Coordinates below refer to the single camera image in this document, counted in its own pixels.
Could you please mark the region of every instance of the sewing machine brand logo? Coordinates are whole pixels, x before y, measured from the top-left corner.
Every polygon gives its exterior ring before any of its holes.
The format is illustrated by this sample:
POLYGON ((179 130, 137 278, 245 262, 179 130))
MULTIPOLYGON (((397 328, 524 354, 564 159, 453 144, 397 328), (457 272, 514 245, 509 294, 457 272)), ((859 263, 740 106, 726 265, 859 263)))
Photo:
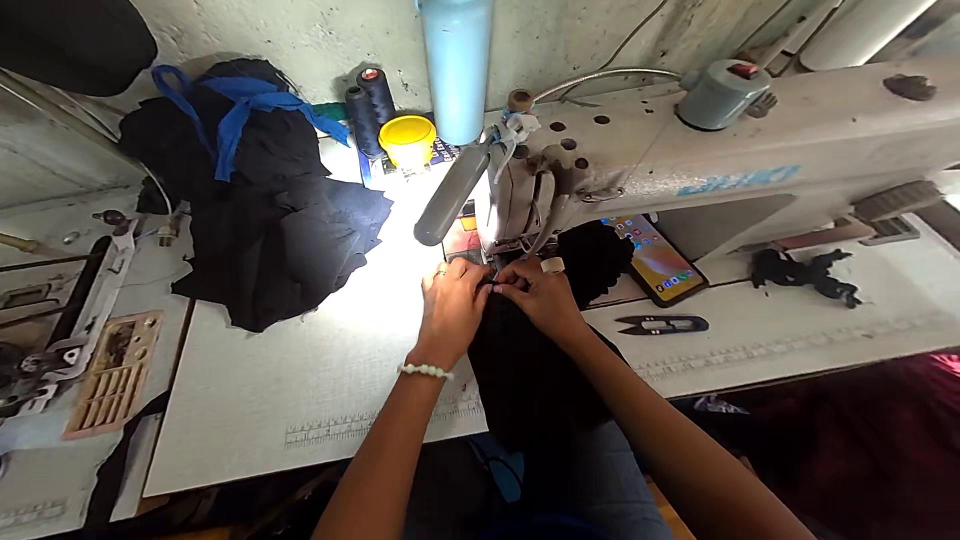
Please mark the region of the sewing machine brand logo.
POLYGON ((756 187, 759 185, 779 184, 793 178, 800 171, 799 165, 789 167, 777 167, 775 169, 766 169, 745 173, 738 177, 735 176, 711 176, 701 185, 685 185, 677 191, 678 197, 686 195, 699 195, 701 193, 711 193, 712 191, 723 191, 726 189, 739 189, 741 187, 756 187))

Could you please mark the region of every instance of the yellow lid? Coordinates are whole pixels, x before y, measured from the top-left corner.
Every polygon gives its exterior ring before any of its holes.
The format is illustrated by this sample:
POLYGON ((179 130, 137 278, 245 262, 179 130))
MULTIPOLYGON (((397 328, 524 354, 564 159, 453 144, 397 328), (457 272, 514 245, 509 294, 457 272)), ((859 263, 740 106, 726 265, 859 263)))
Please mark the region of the yellow lid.
POLYGON ((398 116, 380 128, 381 145, 405 146, 426 140, 433 144, 436 137, 437 130, 430 120, 413 114, 398 116))

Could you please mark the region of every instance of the dirty white wall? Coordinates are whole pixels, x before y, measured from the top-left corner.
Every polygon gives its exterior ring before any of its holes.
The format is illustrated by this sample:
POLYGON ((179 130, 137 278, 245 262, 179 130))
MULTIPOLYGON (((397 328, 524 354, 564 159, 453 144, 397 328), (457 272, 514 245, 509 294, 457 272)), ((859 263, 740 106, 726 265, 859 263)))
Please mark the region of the dirty white wall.
MULTIPOLYGON (((733 53, 784 0, 667 0, 614 65, 684 71, 733 53)), ((272 61, 314 103, 339 101, 348 74, 382 67, 397 107, 430 110, 425 51, 413 0, 132 0, 159 63, 199 74, 217 60, 272 61)), ((660 0, 496 0, 487 106, 515 87, 550 86, 602 64, 660 0)), ((754 42, 769 41, 811 0, 795 0, 754 42)), ((636 80, 603 81, 597 93, 636 80)), ((149 76, 107 99, 119 110, 156 95, 149 76)), ((141 176, 43 118, 0 97, 0 207, 133 184, 141 176)))

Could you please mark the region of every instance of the blue fabric strip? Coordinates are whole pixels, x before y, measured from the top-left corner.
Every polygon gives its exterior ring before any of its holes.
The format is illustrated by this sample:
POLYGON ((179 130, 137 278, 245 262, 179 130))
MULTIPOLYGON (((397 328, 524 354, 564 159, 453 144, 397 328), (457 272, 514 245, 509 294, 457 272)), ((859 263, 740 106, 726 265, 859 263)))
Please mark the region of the blue fabric strip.
POLYGON ((226 96, 236 105, 220 119, 220 124, 217 126, 217 151, 214 151, 206 138, 200 117, 193 106, 190 105, 190 102, 183 97, 183 92, 189 91, 190 88, 190 81, 186 78, 186 75, 172 65, 159 65, 153 69, 153 76, 154 84, 160 90, 160 93, 170 98, 180 110, 190 117, 200 141, 210 152, 210 156, 217 162, 216 173, 214 174, 216 180, 229 182, 230 174, 236 170, 233 166, 233 158, 236 155, 237 146, 240 144, 240 137, 243 136, 243 127, 250 119, 251 110, 264 110, 266 112, 274 109, 299 110, 315 128, 329 134, 337 142, 348 146, 349 129, 346 126, 327 116, 315 114, 310 104, 296 95, 290 92, 278 92, 275 85, 253 77, 215 77, 200 84, 226 96), (181 92, 172 89, 164 81, 163 75, 168 73, 173 74, 180 81, 181 92))
POLYGON ((190 105, 190 102, 183 97, 183 94, 189 92, 191 87, 190 80, 186 78, 186 74, 180 71, 178 67, 166 64, 158 65, 151 70, 150 74, 153 76, 154 85, 156 85, 156 89, 160 91, 160 94, 174 102, 184 114, 190 117, 190 122, 193 123, 193 128, 197 130, 197 136, 200 138, 200 142, 204 145, 206 151, 210 153, 210 156, 216 160, 217 153, 213 150, 213 146, 210 145, 210 141, 206 138, 204 124, 200 122, 200 116, 197 115, 197 111, 190 105), (163 76, 167 74, 177 78, 180 82, 180 91, 174 90, 163 79, 163 76))

